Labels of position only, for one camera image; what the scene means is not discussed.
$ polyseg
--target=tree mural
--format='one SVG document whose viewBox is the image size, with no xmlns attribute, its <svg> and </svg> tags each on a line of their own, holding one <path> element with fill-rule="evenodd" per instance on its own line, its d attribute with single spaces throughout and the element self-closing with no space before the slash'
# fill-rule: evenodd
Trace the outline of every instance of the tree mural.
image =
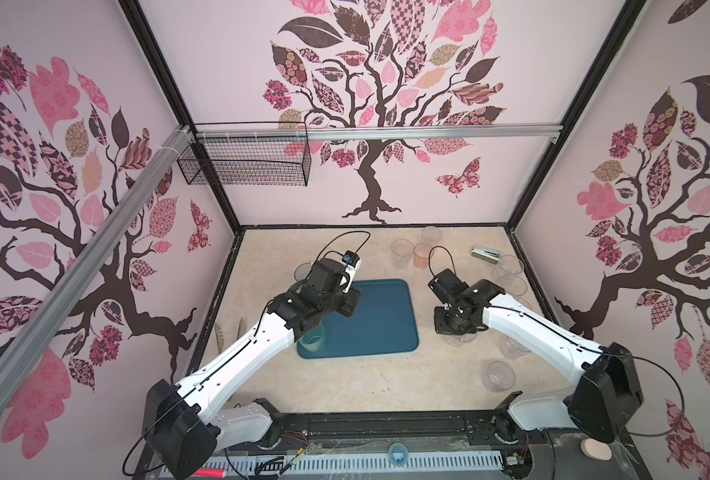
<svg viewBox="0 0 710 480">
<path fill-rule="evenodd" d="M 6 47 L 0 60 L 6 54 L 19 59 Z M 75 72 L 79 90 L 70 84 L 70 75 L 68 64 L 57 57 L 52 58 L 50 70 L 37 65 L 34 72 L 27 72 L 21 67 L 16 82 L 0 70 L 0 78 L 14 90 L 20 90 L 18 86 L 24 86 L 29 77 L 33 103 L 45 125 L 39 136 L 32 135 L 0 101 L 0 281 L 9 277 L 34 282 L 41 287 L 35 290 L 41 292 L 59 283 L 118 206 L 120 189 L 133 185 L 129 173 L 144 168 L 152 154 L 146 128 L 131 140 L 121 109 L 110 115 L 109 102 L 100 88 Z M 0 93 L 5 92 L 5 85 L 0 84 Z M 83 94 L 89 100 L 83 104 L 90 110 L 79 112 L 76 108 L 80 108 Z M 60 142 L 53 138 L 53 131 L 63 120 L 74 123 L 66 129 L 62 147 L 57 146 Z M 178 201 L 177 197 L 165 197 L 171 181 L 169 169 L 101 267 L 102 284 L 81 298 L 65 328 L 56 334 L 70 336 L 62 361 L 72 379 L 82 385 L 95 388 L 95 368 L 117 358 L 121 341 L 148 334 L 168 342 L 173 382 L 178 351 L 189 349 L 194 340 L 195 336 L 186 338 L 185 334 L 195 309 L 174 322 L 140 311 L 136 301 L 136 295 L 147 291 L 145 278 L 156 272 L 148 264 L 149 257 L 164 254 L 172 246 L 164 240 L 174 225 Z M 30 210 L 35 216 L 28 217 Z M 196 231 L 188 250 L 207 246 L 205 230 L 210 224 L 192 202 L 191 210 Z M 0 335 L 30 320 L 41 304 L 37 294 L 33 295 L 0 298 Z M 105 320 L 104 326 L 96 326 Z M 13 337 L 0 341 L 0 354 L 12 341 Z"/>
<path fill-rule="evenodd" d="M 490 124 L 504 110 L 473 107 L 487 103 L 504 87 L 482 83 L 496 62 L 485 58 L 496 40 L 493 14 L 483 26 L 478 20 L 491 8 L 490 0 L 474 5 L 473 0 L 428 0 L 436 10 L 446 9 L 434 30 L 427 26 L 431 20 L 426 22 L 424 0 L 396 0 L 389 9 L 387 0 L 332 2 L 331 8 L 322 0 L 291 2 L 316 16 L 294 18 L 279 32 L 296 35 L 309 48 L 295 51 L 271 44 L 277 70 L 291 85 L 289 91 L 283 81 L 271 80 L 264 92 L 274 108 L 285 110 L 280 119 L 289 123 L 281 126 L 296 128 L 290 122 L 298 121 L 317 128 Z M 473 62 L 475 57 L 482 59 Z M 289 108 L 297 100 L 303 106 Z M 459 104 L 464 109 L 452 114 Z M 371 220 L 385 224 L 378 212 L 400 208 L 382 199 L 374 169 L 377 160 L 403 162 L 412 155 L 429 162 L 430 154 L 450 154 L 469 145 L 463 138 L 422 143 L 411 145 L 402 139 L 311 142 L 311 152 L 320 151 L 321 164 L 331 160 L 340 168 L 360 162 L 357 172 L 368 196 L 343 217 L 368 212 Z M 291 149 L 289 154 L 297 153 L 295 147 Z M 458 194 L 477 184 L 477 174 L 465 173 L 444 175 L 437 181 Z"/>
<path fill-rule="evenodd" d="M 710 75 L 685 83 L 696 89 L 698 117 L 680 110 L 667 89 L 642 135 L 635 124 L 613 133 L 614 159 L 593 171 L 601 183 L 577 197 L 599 220 L 587 234 L 605 267 L 598 296 L 587 311 L 556 300 L 575 322 L 571 331 L 592 339 L 620 290 L 642 290 L 635 307 L 650 308 L 653 328 L 669 319 L 678 325 L 674 356 L 683 371 L 694 356 L 684 322 L 690 305 L 704 333 L 696 363 L 710 385 L 710 139 L 698 135 L 701 121 L 710 124 Z"/>
</svg>

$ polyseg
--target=wire basket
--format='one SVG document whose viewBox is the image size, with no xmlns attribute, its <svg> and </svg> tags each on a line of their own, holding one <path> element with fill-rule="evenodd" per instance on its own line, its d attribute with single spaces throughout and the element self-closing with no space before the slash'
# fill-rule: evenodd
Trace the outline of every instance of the wire basket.
<svg viewBox="0 0 710 480">
<path fill-rule="evenodd" d="M 303 122 L 231 122 L 274 124 L 281 130 L 231 130 L 198 136 L 179 157 L 190 185 L 294 185 L 307 187 L 310 142 Z"/>
</svg>

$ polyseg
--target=table surface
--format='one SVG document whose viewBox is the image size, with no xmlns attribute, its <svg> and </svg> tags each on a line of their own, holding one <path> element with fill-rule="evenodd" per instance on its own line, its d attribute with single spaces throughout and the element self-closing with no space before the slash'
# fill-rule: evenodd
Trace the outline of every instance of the table surface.
<svg viewBox="0 0 710 480">
<path fill-rule="evenodd" d="M 239 250 L 216 323 L 229 345 L 237 338 L 243 318 L 248 328 L 258 321 L 261 309 L 273 296 L 294 282 L 293 271 L 311 262 L 323 246 L 349 229 L 248 230 Z M 421 228 L 365 229 L 370 240 L 358 253 L 362 265 L 357 280 L 400 278 L 410 289 L 417 318 L 419 347 L 413 352 L 388 355 L 305 360 L 289 348 L 276 355 L 248 379 L 226 407 L 267 398 L 282 412 L 377 412 L 463 410 L 496 407 L 509 391 L 493 393 L 483 386 L 483 372 L 492 360 L 507 362 L 517 376 L 513 390 L 543 392 L 568 386 L 565 378 L 532 353 L 504 360 L 498 344 L 503 334 L 481 332 L 474 341 L 450 346 L 435 333 L 433 310 L 439 305 L 427 287 L 428 270 L 409 264 L 396 268 L 390 261 L 390 244 L 405 238 L 421 241 Z M 513 255 L 504 229 L 497 226 L 442 228 L 439 244 L 448 248 L 462 281 L 491 280 L 494 266 L 469 255 L 473 246 L 487 246 Z M 329 249 L 354 250 L 364 234 L 346 235 Z M 446 253 L 435 250 L 433 270 L 450 267 Z M 523 295 L 535 312 L 541 312 L 533 292 Z M 202 365 L 218 354 L 214 334 Z"/>
</svg>

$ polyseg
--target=pink leaf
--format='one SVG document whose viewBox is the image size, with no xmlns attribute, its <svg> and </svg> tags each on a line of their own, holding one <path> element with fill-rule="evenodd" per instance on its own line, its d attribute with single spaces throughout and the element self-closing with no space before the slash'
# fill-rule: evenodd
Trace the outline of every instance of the pink leaf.
<svg viewBox="0 0 710 480">
<path fill-rule="evenodd" d="M 400 105 L 403 108 L 410 107 L 411 104 L 413 104 L 413 101 L 417 100 L 417 95 L 419 94 L 419 91 L 416 90 L 415 88 L 409 88 L 408 90 L 403 90 L 398 93 L 397 99 L 398 99 L 398 105 Z"/>
<path fill-rule="evenodd" d="M 62 207 L 45 195 L 30 194 L 30 203 L 35 214 L 44 222 L 56 222 L 62 215 Z"/>
<path fill-rule="evenodd" d="M 169 244 L 165 240 L 161 240 L 157 244 L 152 246 L 152 249 L 158 252 L 159 254 L 165 254 L 166 252 L 168 252 L 169 248 L 171 248 L 171 244 Z"/>
<path fill-rule="evenodd" d="M 22 257 L 26 264 L 35 268 L 46 268 L 54 258 L 54 246 L 46 242 L 30 242 L 19 245 L 16 252 Z"/>
<path fill-rule="evenodd" d="M 102 208 L 102 202 L 96 195 L 87 198 L 80 207 L 80 220 L 86 225 L 91 225 L 96 228 L 105 223 L 105 211 Z"/>
<path fill-rule="evenodd" d="M 675 342 L 675 348 L 673 349 L 675 353 L 675 360 L 680 369 L 684 372 L 690 367 L 690 361 L 694 358 L 694 351 L 690 348 L 690 343 L 688 342 L 688 336 L 683 335 L 680 340 Z"/>
<path fill-rule="evenodd" d="M 688 199 L 688 210 L 699 215 L 710 212 L 710 185 L 697 191 Z"/>
<path fill-rule="evenodd" d="M 480 51 L 483 56 L 487 54 L 496 42 L 496 22 L 494 21 L 494 14 L 491 12 L 491 16 L 485 21 L 483 26 L 483 36 L 480 38 Z"/>
<path fill-rule="evenodd" d="M 654 236 L 657 237 L 659 240 L 665 242 L 666 244 L 674 244 L 675 242 L 679 242 L 687 238 L 689 235 L 691 235 L 691 232 L 693 231 L 694 229 L 692 229 L 690 226 L 668 226 L 667 228 L 660 230 L 659 233 L 655 234 Z"/>
<path fill-rule="evenodd" d="M 359 78 L 357 82 L 355 82 L 355 95 L 357 95 L 358 98 L 368 97 L 371 95 L 371 85 L 362 78 Z"/>
</svg>

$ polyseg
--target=pink wall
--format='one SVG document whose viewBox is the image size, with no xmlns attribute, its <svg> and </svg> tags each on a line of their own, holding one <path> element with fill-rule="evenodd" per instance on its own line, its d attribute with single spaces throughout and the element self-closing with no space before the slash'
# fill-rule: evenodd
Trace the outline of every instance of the pink wall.
<svg viewBox="0 0 710 480">
<path fill-rule="evenodd" d="M 200 2 L 197 8 L 147 2 L 145 8 L 196 121 L 282 117 L 357 127 L 445 124 L 480 108 L 487 110 L 456 122 L 558 123 L 621 4 L 376 0 L 367 12 L 365 2 L 263 0 Z M 305 26 L 310 22 L 328 25 L 331 33 L 316 34 Z M 395 62 L 365 60 L 370 45 L 382 50 L 383 34 L 397 47 Z M 472 56 L 456 74 L 466 48 Z M 475 75 L 483 66 L 490 71 Z M 445 148 L 421 140 L 374 141 L 362 158 L 358 141 L 317 144 L 307 187 L 226 190 L 244 224 L 503 222 L 545 143 L 471 138 Z M 339 162 L 329 160 L 328 148 L 331 158 L 341 150 Z M 402 160 L 385 158 L 396 148 Z M 470 164 L 469 177 L 463 176 Z M 464 190 L 457 196 L 448 186 Z"/>
<path fill-rule="evenodd" d="M 649 7 L 518 230 L 565 326 L 684 388 L 675 433 L 635 439 L 654 478 L 710 478 L 710 0 L 684 5 Z M 674 426 L 676 389 L 638 372 L 629 429 Z"/>
<path fill-rule="evenodd" d="M 113 1 L 0 2 L 0 353 L 175 126 Z M 231 240 L 175 166 L 4 410 L 0 478 L 120 475 Z"/>
</svg>

